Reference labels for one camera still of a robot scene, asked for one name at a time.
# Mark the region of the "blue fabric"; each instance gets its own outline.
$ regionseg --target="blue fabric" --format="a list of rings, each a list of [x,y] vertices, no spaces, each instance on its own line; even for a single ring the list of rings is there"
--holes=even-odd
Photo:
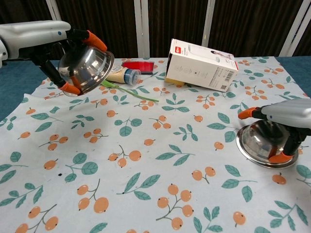
[[[277,57],[301,89],[311,96],[311,56]],[[31,94],[46,75],[31,61],[8,62],[0,69],[0,121],[20,104],[24,93]]]

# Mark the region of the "product box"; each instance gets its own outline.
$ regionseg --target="product box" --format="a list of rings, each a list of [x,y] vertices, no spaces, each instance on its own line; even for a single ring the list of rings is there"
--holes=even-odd
[[[225,92],[238,70],[232,54],[172,39],[168,82],[181,81]]]

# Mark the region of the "floral tablecloth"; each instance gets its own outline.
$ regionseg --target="floral tablecloth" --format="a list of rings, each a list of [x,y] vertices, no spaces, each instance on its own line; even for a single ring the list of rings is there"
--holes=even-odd
[[[65,96],[46,79],[0,122],[0,232],[311,232],[310,139],[297,163],[239,152],[238,112],[307,98],[274,57],[237,58],[226,93],[165,83]]]

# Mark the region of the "red logo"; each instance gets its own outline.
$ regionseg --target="red logo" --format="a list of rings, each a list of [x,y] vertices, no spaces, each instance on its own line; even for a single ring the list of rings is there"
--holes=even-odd
[[[181,47],[175,47],[175,52],[181,53]]]

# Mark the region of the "barcode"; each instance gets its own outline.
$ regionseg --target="barcode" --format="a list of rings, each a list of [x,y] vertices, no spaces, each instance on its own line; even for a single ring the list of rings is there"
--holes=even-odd
[[[231,79],[233,73],[234,73],[233,71],[229,71],[229,73],[228,73],[228,75],[227,75],[227,77],[226,77],[226,79],[225,79],[226,82],[230,81],[230,79]]]

